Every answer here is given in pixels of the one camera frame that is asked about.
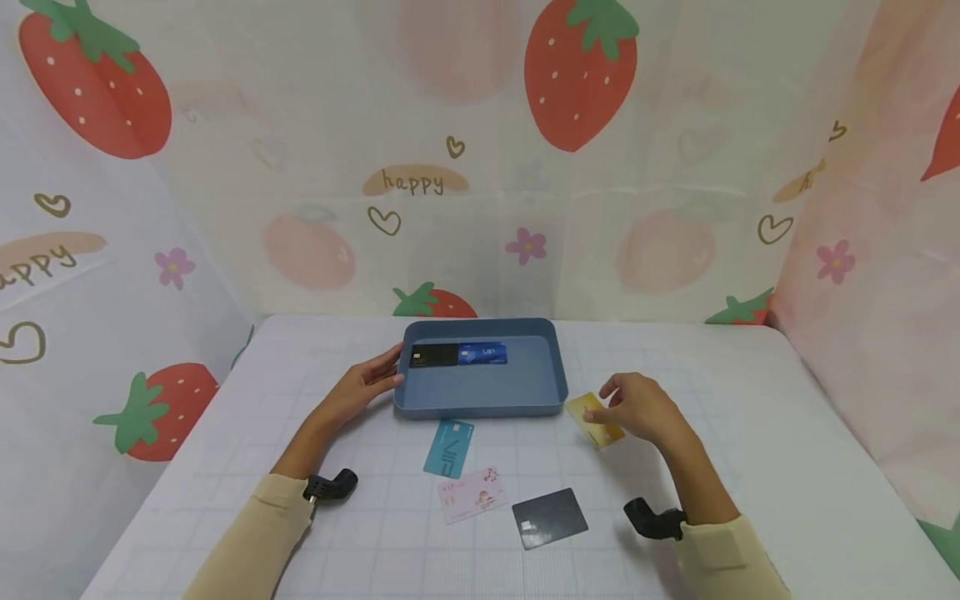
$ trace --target pink flower print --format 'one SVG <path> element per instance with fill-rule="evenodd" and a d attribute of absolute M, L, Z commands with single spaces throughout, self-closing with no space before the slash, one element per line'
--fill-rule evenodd
<path fill-rule="evenodd" d="M 507 252 L 520 255 L 520 266 L 529 262 L 530 257 L 546 257 L 546 236 L 542 233 L 530 234 L 527 228 L 516 230 L 516 241 L 507 244 Z"/>
<path fill-rule="evenodd" d="M 169 254 L 157 252 L 154 260 L 160 268 L 160 283 L 169 285 L 173 281 L 178 290 L 183 289 L 183 276 L 193 273 L 197 265 L 186 257 L 183 248 L 174 248 Z"/>
<path fill-rule="evenodd" d="M 818 279 L 830 276 L 837 285 L 843 283 L 843 278 L 853 269 L 855 262 L 852 254 L 847 254 L 849 246 L 850 243 L 847 240 L 840 240 L 833 250 L 826 246 L 817 249 L 817 256 L 824 261 L 824 266 L 817 274 Z"/>

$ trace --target white table surface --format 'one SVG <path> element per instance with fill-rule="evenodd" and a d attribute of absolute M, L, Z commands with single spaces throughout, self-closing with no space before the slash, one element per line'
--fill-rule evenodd
<path fill-rule="evenodd" d="M 84 600 L 179 598 L 300 420 L 350 363 L 412 320 L 267 320 Z M 958 582 L 776 331 L 556 322 L 570 395 L 614 371 L 656 377 L 705 440 L 742 512 L 800 599 L 960 598 Z M 345 505 L 319 509 L 276 598 L 688 598 L 669 541 L 642 540 L 623 504 L 676 503 L 662 459 L 628 439 L 593 450 L 564 412 L 473 420 L 464 472 L 497 466 L 511 503 L 572 487 L 588 532 L 524 551 L 509 506 L 446 526 L 440 478 L 422 472 L 435 421 L 389 398 L 333 446 Z"/>

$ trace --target finger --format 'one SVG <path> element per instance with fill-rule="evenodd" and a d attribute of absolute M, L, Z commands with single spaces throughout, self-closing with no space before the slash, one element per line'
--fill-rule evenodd
<path fill-rule="evenodd" d="M 615 408 L 597 408 L 586 411 L 584 413 L 584 420 L 588 423 L 614 423 L 616 422 L 616 415 L 617 410 Z"/>
<path fill-rule="evenodd" d="M 372 372 L 379 373 L 384 372 L 386 369 L 391 367 L 399 358 L 400 351 L 403 350 L 403 342 L 400 342 L 396 346 L 393 346 L 383 354 L 379 356 L 374 356 L 370 360 L 366 360 L 357 365 L 362 372 Z"/>
<path fill-rule="evenodd" d="M 618 389 L 616 392 L 613 393 L 613 397 L 610 399 L 610 407 L 613 408 L 614 406 L 619 405 L 620 402 L 622 401 L 623 401 L 623 390 Z"/>
<path fill-rule="evenodd" d="M 626 376 L 627 374 L 624 372 L 614 373 L 611 378 L 607 380 L 607 383 L 603 384 L 603 387 L 600 388 L 600 397 L 606 398 L 612 394 L 614 390 L 618 390 L 623 387 L 623 381 Z"/>
<path fill-rule="evenodd" d="M 382 380 L 382 379 L 386 379 L 387 377 L 393 377 L 394 375 L 396 375 L 396 365 L 393 365 L 392 367 L 390 367 L 390 369 L 389 369 L 388 371 L 386 371 L 385 373 L 383 373 L 382 375 L 373 375 L 373 374 L 371 374 L 371 375 L 370 375 L 370 378 L 369 378 L 369 379 L 364 379 L 364 381 L 367 382 L 367 385 L 372 385 L 372 384 L 374 384 L 374 383 L 376 383 L 376 382 L 378 382 L 378 381 L 380 381 L 380 380 Z"/>
<path fill-rule="evenodd" d="M 385 392 L 390 392 L 393 388 L 400 385 L 403 382 L 403 375 L 396 374 L 390 377 L 384 377 L 379 381 L 370 384 L 364 388 L 364 394 L 367 396 L 367 402 L 370 402 L 377 396 Z"/>

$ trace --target printed fabric backdrop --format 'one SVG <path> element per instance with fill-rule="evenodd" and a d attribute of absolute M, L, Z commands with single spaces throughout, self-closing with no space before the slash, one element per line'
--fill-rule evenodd
<path fill-rule="evenodd" d="M 949 561 L 956 347 L 938 323 L 957 298 L 960 155 L 940 133 L 927 160 L 925 111 L 952 104 L 923 82 L 949 97 L 956 77 L 911 61 L 955 42 L 927 11 L 946 2 L 876 8 L 4 3 L 0 596 L 79 595 L 254 310 L 748 324 L 780 302 Z M 916 122 L 887 118 L 911 102 Z M 909 203 L 886 189 L 901 170 Z M 865 200 L 833 216 L 858 206 L 836 201 L 844 178 L 883 188 L 870 210 L 898 224 L 861 220 Z M 927 354 L 877 348 L 909 327 Z M 904 397 L 932 408 L 892 435 Z"/>
<path fill-rule="evenodd" d="M 35 84 L 39 44 L 51 68 L 70 69 L 72 50 L 25 16 L 0 6 L 0 598 L 65 600 L 84 591 L 254 320 L 153 166 L 91 148 L 44 100 L 64 78 L 37 72 Z M 97 92 L 75 87 L 81 101 Z"/>
<path fill-rule="evenodd" d="M 950 0 L 883 3 L 773 312 L 960 578 L 957 23 Z"/>
<path fill-rule="evenodd" d="M 46 95 L 102 154 L 150 156 L 265 312 L 700 323 L 762 321 L 795 218 L 771 198 L 819 175 L 876 7 L 27 4 L 139 48 L 84 66 L 91 104 Z"/>

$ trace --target green strawberry leaf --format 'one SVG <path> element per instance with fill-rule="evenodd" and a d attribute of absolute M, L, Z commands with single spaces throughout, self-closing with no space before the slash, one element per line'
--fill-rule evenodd
<path fill-rule="evenodd" d="M 926 536 L 933 542 L 933 546 L 940 552 L 940 556 L 947 561 L 947 566 L 960 579 L 960 514 L 953 521 L 952 529 L 944 529 L 932 523 L 918 520 Z"/>
<path fill-rule="evenodd" d="M 713 315 L 704 323 L 706 324 L 733 324 L 737 321 L 750 322 L 756 318 L 755 312 L 762 311 L 767 307 L 767 299 L 774 293 L 774 288 L 755 298 L 744 302 L 737 300 L 733 296 L 727 296 L 727 308 Z"/>
<path fill-rule="evenodd" d="M 20 0 L 24 7 L 50 18 L 50 37 L 56 41 L 63 42 L 75 35 L 87 60 L 100 62 L 100 58 L 106 54 L 125 72 L 132 73 L 133 63 L 126 55 L 138 52 L 140 44 L 95 17 L 88 0 L 75 2 L 77 6 L 70 7 L 56 0 Z"/>
<path fill-rule="evenodd" d="M 440 300 L 433 296 L 433 281 L 424 282 L 417 291 L 407 296 L 399 288 L 394 288 L 394 294 L 400 298 L 400 304 L 394 309 L 395 317 L 432 317 L 433 307 Z"/>
<path fill-rule="evenodd" d="M 609 60 L 620 58 L 618 41 L 633 39 L 640 35 L 640 26 L 616 0 L 576 0 L 566 14 L 566 24 L 579 25 L 589 21 L 584 30 L 584 52 L 589 52 L 593 43 L 600 40 L 600 47 Z"/>
<path fill-rule="evenodd" d="M 233 362 L 230 363 L 230 370 L 233 371 L 233 366 L 237 364 L 237 361 L 240 360 L 240 355 L 243 354 L 243 351 L 247 349 L 247 346 L 250 345 L 250 340 L 253 339 L 253 330 L 256 329 L 256 325 L 250 326 L 250 334 L 247 336 L 247 342 L 240 348 L 240 351 L 237 352 L 237 355 L 233 357 Z"/>
<path fill-rule="evenodd" d="M 130 383 L 130 395 L 122 413 L 101 415 L 93 420 L 97 425 L 113 425 L 117 428 L 113 445 L 121 454 L 126 454 L 139 441 L 153 444 L 159 439 L 153 421 L 167 414 L 170 406 L 163 402 L 151 404 L 163 392 L 163 386 L 147 387 L 147 375 L 139 372 Z"/>

